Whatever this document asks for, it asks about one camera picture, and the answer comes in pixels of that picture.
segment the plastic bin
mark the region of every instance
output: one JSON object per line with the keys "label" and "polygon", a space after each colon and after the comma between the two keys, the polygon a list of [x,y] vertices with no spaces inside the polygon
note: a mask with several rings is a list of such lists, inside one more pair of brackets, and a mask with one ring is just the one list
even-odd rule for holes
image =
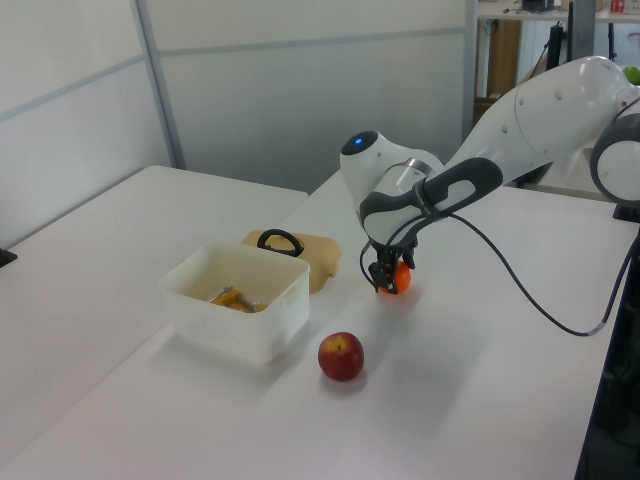
{"label": "plastic bin", "polygon": [[[267,307],[244,313],[209,303],[229,286]],[[158,288],[178,334],[256,363],[274,360],[309,319],[309,264],[248,245],[203,247],[164,275]]]}

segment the black handle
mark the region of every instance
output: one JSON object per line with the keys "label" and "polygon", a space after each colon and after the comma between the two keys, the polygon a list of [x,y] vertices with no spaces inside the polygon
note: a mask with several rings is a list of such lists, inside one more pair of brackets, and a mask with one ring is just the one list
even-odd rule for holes
{"label": "black handle", "polygon": [[[278,235],[289,240],[289,242],[291,242],[291,245],[293,246],[293,250],[277,250],[270,245],[267,245],[267,240],[273,235]],[[304,248],[300,244],[300,241],[296,237],[291,235],[289,232],[279,230],[277,228],[272,228],[271,230],[265,230],[264,232],[262,232],[262,235],[260,235],[260,238],[258,238],[257,246],[258,248],[271,250],[273,252],[282,253],[283,255],[289,255],[291,257],[299,257],[304,250]]]}

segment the white table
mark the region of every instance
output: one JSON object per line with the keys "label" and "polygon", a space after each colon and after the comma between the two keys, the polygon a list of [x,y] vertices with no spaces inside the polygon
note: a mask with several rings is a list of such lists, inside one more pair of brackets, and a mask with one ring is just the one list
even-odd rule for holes
{"label": "white table", "polygon": [[197,248],[273,227],[306,193],[147,168],[11,250],[0,269],[0,468],[168,316],[156,283]]}
{"label": "white table", "polygon": [[[558,330],[454,220],[421,232],[408,292],[376,296],[349,205],[338,173],[281,224],[331,236],[344,254],[281,361],[238,364],[168,324],[0,479],[573,479],[613,320],[587,339]],[[637,230],[612,211],[500,188],[461,215],[552,314],[590,329]],[[346,384],[316,359],[339,330],[365,348],[365,372]]]}
{"label": "white table", "polygon": [[[543,13],[525,12],[516,13],[522,4],[514,0],[497,0],[495,2],[478,2],[479,20],[540,20],[540,21],[567,21],[568,12],[563,10],[550,10]],[[640,15],[627,15],[622,13],[609,13],[609,2],[605,7],[596,12],[596,23],[640,23]]]}

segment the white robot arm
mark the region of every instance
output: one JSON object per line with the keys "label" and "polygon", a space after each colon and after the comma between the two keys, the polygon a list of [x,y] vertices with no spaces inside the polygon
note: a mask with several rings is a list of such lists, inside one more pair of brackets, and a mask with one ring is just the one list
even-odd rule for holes
{"label": "white robot arm", "polygon": [[619,204],[640,207],[640,87],[600,57],[567,63],[516,87],[480,119],[456,154],[395,145],[376,132],[350,138],[340,166],[378,262],[376,290],[396,292],[402,256],[411,268],[416,234],[536,168],[596,138],[591,171]]}

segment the shelf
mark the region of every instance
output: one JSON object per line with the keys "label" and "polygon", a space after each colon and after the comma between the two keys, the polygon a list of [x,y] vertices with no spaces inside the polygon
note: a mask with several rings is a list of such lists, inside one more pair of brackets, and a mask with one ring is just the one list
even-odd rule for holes
{"label": "shelf", "polygon": [[[520,2],[513,0],[497,0],[495,2],[478,2],[479,20],[522,20],[522,21],[543,21],[556,22],[567,21],[567,12],[563,10],[551,10],[544,13],[520,12],[516,13],[520,7]],[[620,13],[609,13],[609,5],[596,12],[596,23],[631,23],[640,24],[640,15],[625,15]]]}

